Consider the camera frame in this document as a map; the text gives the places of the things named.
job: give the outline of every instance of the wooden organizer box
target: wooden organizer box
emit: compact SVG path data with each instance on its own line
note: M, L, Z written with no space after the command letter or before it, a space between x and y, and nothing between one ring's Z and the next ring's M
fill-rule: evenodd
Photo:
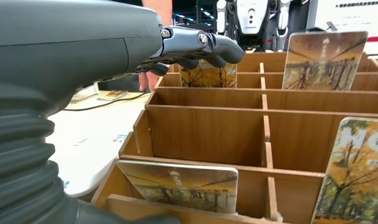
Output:
M281 90L285 57L246 54L237 89L182 88L179 73L165 75L119 152L124 160L236 168L239 216L145 201L114 164L92 203L126 219L271 224L280 213L284 223L310 223L340 121L378 118L378 63L363 55L351 91Z

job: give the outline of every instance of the robotic arm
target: robotic arm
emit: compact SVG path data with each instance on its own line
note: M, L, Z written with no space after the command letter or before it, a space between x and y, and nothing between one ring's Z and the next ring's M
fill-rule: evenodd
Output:
M0 224L125 224L64 193L44 138L47 116L94 81L179 63L237 63L225 36L169 26L152 10L105 0L0 0ZM141 224L175 224L171 217Z

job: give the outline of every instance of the autumn tree illustration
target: autumn tree illustration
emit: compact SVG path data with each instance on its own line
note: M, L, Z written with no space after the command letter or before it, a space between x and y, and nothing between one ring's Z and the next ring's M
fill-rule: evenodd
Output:
M236 84L236 70L232 64L226 64L225 67L219 69L217 87L232 88Z
M349 120L340 131L349 131L363 141L359 143L352 138L343 146L335 146L339 148L332 154L334 162L324 182L316 217L344 220L367 217L378 223L378 164L369 165L369 161L378 158L378 151L367 144L378 132L378 122Z
M195 70L195 74L192 74L193 71L188 70L187 68L182 68L183 72L187 72L187 80L182 78L182 85L187 87L195 87L196 82L203 78L204 73L202 68Z

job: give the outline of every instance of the white robot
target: white robot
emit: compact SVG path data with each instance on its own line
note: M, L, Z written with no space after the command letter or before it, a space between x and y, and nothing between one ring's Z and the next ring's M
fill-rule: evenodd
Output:
M272 49L283 51L288 36L289 6L291 0L276 0L278 8L278 26ZM267 22L269 20L270 0L218 0L216 7L217 33L235 39L244 49L262 44ZM230 31L227 26L227 12L231 13L234 24Z

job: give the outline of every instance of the white table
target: white table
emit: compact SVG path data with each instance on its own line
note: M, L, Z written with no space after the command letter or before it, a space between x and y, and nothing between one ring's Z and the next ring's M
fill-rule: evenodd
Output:
M129 93L123 98L139 94ZM55 131L46 141L56 148L50 160L58 163L58 176L64 181L67 194L80 197L96 189L112 160L118 156L125 136L132 131L149 95L88 111L61 111L49 117L55 123ZM108 102L92 97L69 104L67 109L88 108Z

